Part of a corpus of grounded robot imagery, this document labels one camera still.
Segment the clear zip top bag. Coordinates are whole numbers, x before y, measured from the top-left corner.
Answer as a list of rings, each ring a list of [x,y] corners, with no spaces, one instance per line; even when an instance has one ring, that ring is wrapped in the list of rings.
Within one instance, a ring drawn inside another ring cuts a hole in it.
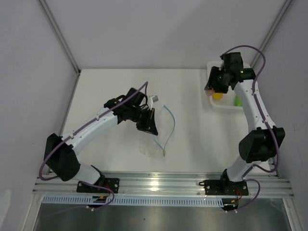
[[[158,135],[146,133],[139,138],[139,152],[146,157],[161,159],[166,157],[167,148],[172,140],[176,128],[176,119],[172,111],[166,106],[155,115]]]

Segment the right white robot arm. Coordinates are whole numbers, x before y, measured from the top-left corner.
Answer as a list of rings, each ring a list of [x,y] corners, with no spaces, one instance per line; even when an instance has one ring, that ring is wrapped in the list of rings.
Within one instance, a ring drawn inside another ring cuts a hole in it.
[[[227,52],[220,58],[220,61],[207,64],[205,91],[221,94],[234,91],[242,103],[248,124],[248,134],[238,145],[239,157],[224,171],[225,179],[219,185],[223,193],[231,194],[237,189],[237,182],[243,181],[253,168],[267,172],[261,163],[274,157],[276,163],[280,163],[285,131],[269,116],[258,89],[259,74],[243,62],[241,53]]]

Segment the pink toy egg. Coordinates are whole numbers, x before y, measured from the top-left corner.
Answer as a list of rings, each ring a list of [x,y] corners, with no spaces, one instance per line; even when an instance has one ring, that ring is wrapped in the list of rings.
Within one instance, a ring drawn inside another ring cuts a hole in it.
[[[205,93],[206,93],[207,96],[212,96],[215,93],[215,91],[213,89],[205,90]]]

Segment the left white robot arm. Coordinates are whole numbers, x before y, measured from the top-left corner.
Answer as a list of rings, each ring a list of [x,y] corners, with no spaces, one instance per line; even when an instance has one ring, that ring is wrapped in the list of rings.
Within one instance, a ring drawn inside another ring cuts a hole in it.
[[[157,136],[153,107],[157,101],[156,95],[148,96],[135,88],[108,100],[86,124],[66,134],[51,134],[42,165],[48,166],[62,181],[78,180],[93,192],[100,192],[104,188],[104,174],[95,166],[79,163],[77,156],[97,136],[123,121],[130,120],[137,130]]]

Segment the yellow toy fruit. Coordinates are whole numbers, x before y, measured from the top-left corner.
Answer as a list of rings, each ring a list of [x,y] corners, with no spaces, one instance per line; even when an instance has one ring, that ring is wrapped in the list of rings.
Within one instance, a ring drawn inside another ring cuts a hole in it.
[[[213,99],[214,101],[221,100],[222,98],[223,98],[223,93],[214,93],[214,94],[212,95],[212,99]]]

